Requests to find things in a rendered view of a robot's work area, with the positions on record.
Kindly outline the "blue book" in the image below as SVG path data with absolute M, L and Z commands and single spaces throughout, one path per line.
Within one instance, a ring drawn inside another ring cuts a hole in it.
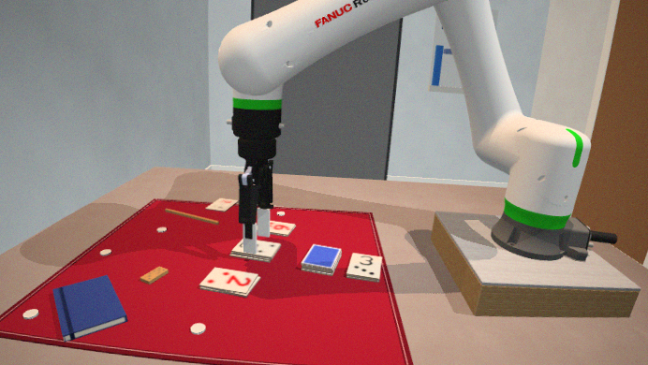
M 127 322 L 108 275 L 52 291 L 64 342 Z

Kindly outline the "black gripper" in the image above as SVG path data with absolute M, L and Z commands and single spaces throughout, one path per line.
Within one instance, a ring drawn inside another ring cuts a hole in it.
M 239 223 L 243 224 L 243 252 L 256 254 L 257 211 L 258 236 L 270 237 L 273 161 L 268 159 L 276 156 L 276 139 L 251 141 L 238 138 L 238 155 L 246 161 L 244 174 L 238 175 Z

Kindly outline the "blue playing card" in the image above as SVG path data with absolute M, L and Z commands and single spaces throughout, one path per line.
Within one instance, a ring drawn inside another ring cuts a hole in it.
M 342 249 L 313 244 L 301 265 L 332 270 Z
M 241 240 L 232 250 L 233 253 L 246 254 L 251 256 L 262 256 L 272 258 L 281 243 L 269 242 L 269 241 L 258 241 L 258 252 L 256 254 L 249 254 L 243 252 L 243 240 Z

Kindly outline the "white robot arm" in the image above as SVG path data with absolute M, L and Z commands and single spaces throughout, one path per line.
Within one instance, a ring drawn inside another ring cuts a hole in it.
M 615 244 L 616 234 L 592 231 L 570 217 L 590 139 L 523 116 L 489 0 L 298 0 L 235 27 L 218 52 L 221 74 L 233 90 L 233 116 L 227 120 L 233 134 L 251 141 L 278 138 L 285 127 L 287 80 L 348 42 L 432 6 L 459 73 L 475 153 L 509 175 L 493 241 L 544 261 L 563 255 L 585 261 L 594 246 L 589 240 Z

